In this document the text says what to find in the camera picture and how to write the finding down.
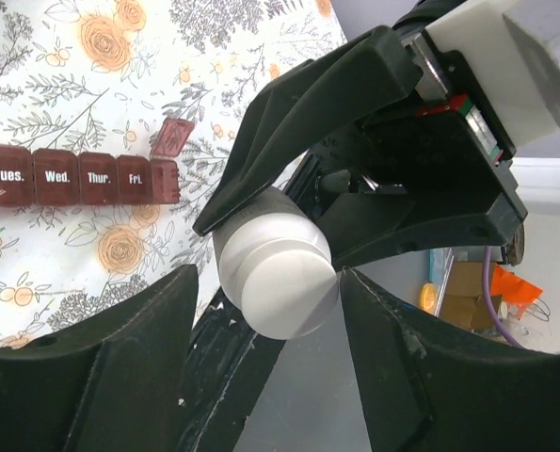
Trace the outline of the white pill bottle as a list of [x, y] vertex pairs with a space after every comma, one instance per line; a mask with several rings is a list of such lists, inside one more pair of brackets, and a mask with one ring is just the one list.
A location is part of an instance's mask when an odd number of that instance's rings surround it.
[[335, 310], [338, 276], [326, 237], [281, 190], [248, 201], [212, 238], [220, 286], [260, 335], [301, 337]]

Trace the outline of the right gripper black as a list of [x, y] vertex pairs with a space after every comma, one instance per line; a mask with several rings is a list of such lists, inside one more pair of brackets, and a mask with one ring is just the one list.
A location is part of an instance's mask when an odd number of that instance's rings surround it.
[[464, 57], [378, 26], [256, 95], [194, 231], [216, 229], [317, 142], [353, 182], [317, 220], [336, 268], [502, 245], [526, 218], [513, 144]]

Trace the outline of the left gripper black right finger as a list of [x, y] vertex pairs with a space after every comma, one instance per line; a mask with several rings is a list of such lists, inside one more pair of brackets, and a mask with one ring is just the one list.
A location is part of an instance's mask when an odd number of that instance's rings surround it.
[[375, 451], [560, 451], [560, 354], [491, 341], [355, 269], [344, 323]]

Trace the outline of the red weekly pill organizer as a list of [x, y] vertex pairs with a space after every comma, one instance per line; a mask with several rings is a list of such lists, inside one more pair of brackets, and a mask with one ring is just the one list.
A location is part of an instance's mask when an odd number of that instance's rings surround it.
[[175, 204], [176, 159], [194, 128], [165, 119], [148, 158], [0, 144], [0, 207]]

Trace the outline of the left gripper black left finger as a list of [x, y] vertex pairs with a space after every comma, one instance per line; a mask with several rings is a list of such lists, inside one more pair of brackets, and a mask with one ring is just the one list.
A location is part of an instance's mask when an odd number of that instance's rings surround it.
[[169, 451], [199, 290], [180, 266], [24, 347], [0, 348], [0, 451]]

